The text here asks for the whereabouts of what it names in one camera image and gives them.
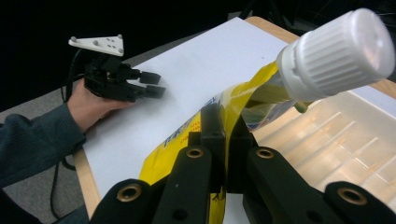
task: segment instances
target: yellow label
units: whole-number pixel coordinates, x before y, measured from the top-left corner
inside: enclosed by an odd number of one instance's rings
[[[252,93],[268,81],[277,71],[275,63],[269,63],[249,81],[231,87],[221,95],[216,96],[219,102],[219,112],[226,134],[226,171],[228,164],[228,149],[233,127],[241,115],[242,109],[247,104]],[[188,145],[189,132],[201,131],[201,112],[198,111],[191,119],[187,120],[179,129],[172,133],[162,144],[157,146],[146,158],[140,179],[150,185],[169,175],[176,160],[177,153]],[[209,223],[222,223],[225,211],[226,190],[221,194],[211,194]]]

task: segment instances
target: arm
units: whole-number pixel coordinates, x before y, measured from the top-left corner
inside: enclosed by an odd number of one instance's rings
[[[49,169],[82,145],[97,120],[132,105],[97,97],[83,82],[67,104],[32,120],[10,115],[0,124],[0,188]]]

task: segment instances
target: dark background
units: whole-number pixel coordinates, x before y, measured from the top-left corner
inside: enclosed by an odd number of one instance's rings
[[[395,5],[395,0],[2,1],[0,111],[63,85],[77,51],[67,44],[71,36],[122,34],[128,59],[226,22],[229,12],[253,12],[301,35],[307,30],[296,29],[295,21],[319,26],[358,7],[384,14],[394,13]],[[394,38],[394,14],[381,18]],[[79,61],[78,72],[91,58]]]

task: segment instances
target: white mounting plate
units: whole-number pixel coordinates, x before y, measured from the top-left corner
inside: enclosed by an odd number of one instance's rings
[[[82,39],[77,39],[72,36],[69,39],[69,45],[116,56],[123,56],[124,52],[122,35]]]

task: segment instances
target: person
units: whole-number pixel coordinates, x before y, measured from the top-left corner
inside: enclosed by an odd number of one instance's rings
[[[16,114],[7,116],[4,124],[0,124],[0,189],[57,164],[80,149],[86,141],[84,133],[99,119],[133,104],[98,97],[84,87],[82,79],[66,104],[42,116],[34,119]],[[0,199],[3,214],[0,223],[18,223],[11,219],[24,216],[13,214],[11,207],[16,204],[6,200]],[[85,206],[57,223],[83,222],[88,222]]]

